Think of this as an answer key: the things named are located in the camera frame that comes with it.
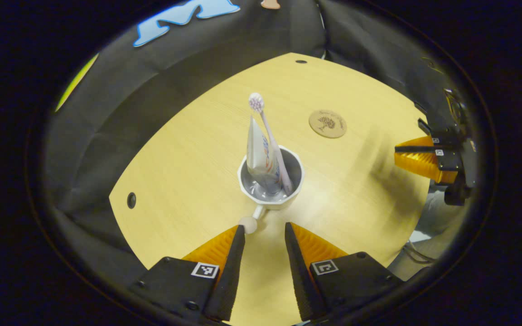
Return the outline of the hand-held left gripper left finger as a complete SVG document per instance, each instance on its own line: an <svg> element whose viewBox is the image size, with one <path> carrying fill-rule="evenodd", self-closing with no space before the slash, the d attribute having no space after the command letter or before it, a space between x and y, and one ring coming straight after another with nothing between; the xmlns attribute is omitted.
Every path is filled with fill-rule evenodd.
<svg viewBox="0 0 522 326"><path fill-rule="evenodd" d="M229 321L244 246L245 229L235 225L184 258L163 257L128 289L151 307L183 323Z"/></svg>

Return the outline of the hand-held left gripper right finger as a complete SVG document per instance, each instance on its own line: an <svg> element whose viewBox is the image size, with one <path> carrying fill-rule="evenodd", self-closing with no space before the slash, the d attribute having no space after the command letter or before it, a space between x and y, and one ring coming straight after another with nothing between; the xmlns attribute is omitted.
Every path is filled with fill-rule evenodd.
<svg viewBox="0 0 522 326"><path fill-rule="evenodd" d="M285 244L303 321L360 309L403 283L366 252L346 253L292 222L285 225Z"/></svg>

